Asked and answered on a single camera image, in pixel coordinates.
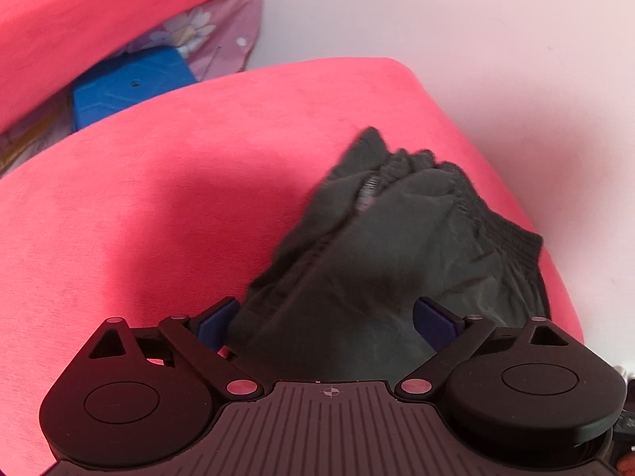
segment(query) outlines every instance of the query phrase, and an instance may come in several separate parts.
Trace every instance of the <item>clothing item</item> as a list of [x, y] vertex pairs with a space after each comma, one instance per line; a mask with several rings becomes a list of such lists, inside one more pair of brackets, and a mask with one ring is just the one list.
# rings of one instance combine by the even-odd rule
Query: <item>clothing item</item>
[[430, 297], [520, 327], [548, 316], [540, 236], [490, 211], [430, 151], [369, 128], [313, 196], [229, 327], [233, 363], [264, 383], [387, 380], [434, 355], [413, 325]]
[[224, 77], [246, 64], [260, 31], [261, 14], [262, 0], [210, 0], [153, 27], [112, 57], [172, 46], [197, 81]]

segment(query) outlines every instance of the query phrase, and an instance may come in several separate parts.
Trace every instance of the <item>pink velvet surface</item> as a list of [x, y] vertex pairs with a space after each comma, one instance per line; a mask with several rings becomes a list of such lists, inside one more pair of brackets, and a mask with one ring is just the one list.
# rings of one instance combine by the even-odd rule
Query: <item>pink velvet surface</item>
[[0, 0], [0, 132], [150, 28], [208, 0]]
[[[0, 181], [0, 468], [52, 461], [40, 401], [107, 317], [151, 326], [243, 297], [360, 131], [458, 163], [532, 230], [475, 147], [388, 59], [328, 59], [202, 82], [98, 122]], [[582, 331], [547, 252], [554, 321]]]

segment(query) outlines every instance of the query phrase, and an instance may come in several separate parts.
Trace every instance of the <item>elastic waistband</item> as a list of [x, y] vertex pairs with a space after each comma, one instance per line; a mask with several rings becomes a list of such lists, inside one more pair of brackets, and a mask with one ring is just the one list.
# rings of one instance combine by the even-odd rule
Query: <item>elastic waistband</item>
[[527, 275], [540, 275], [538, 261], [543, 244], [542, 237], [494, 213], [478, 195], [468, 175], [459, 166], [445, 162], [438, 167], [454, 175], [456, 196], [470, 218], [483, 227], [485, 235], [525, 269]]

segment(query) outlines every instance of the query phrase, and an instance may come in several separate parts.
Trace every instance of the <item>black round disc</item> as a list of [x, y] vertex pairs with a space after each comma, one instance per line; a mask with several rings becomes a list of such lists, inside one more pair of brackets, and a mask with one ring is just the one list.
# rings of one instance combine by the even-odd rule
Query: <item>black round disc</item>
[[528, 363], [511, 367], [502, 374], [512, 390], [530, 395], [557, 395], [569, 392], [578, 384], [572, 370], [547, 363]]
[[510, 449], [569, 449], [599, 437], [621, 410], [619, 374], [557, 349], [493, 353], [460, 364], [446, 384], [448, 411], [472, 433]]
[[84, 407], [96, 421], [128, 424], [145, 419], [159, 405], [159, 393], [144, 383], [119, 381], [94, 389]]
[[214, 403], [188, 372], [145, 362], [136, 374], [68, 372], [40, 408], [58, 457], [95, 468], [138, 467], [175, 455], [208, 426]]

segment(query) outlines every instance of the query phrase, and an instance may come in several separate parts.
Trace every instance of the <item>ridged black plate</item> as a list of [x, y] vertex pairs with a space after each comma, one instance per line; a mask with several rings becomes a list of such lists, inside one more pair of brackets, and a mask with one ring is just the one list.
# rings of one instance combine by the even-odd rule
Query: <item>ridged black plate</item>
[[[599, 461], [523, 471], [464, 446], [428, 404], [402, 403], [385, 384], [278, 383], [255, 402], [221, 409], [207, 436], [180, 455], [117, 476], [612, 476]], [[68, 462], [46, 476], [112, 476]]]

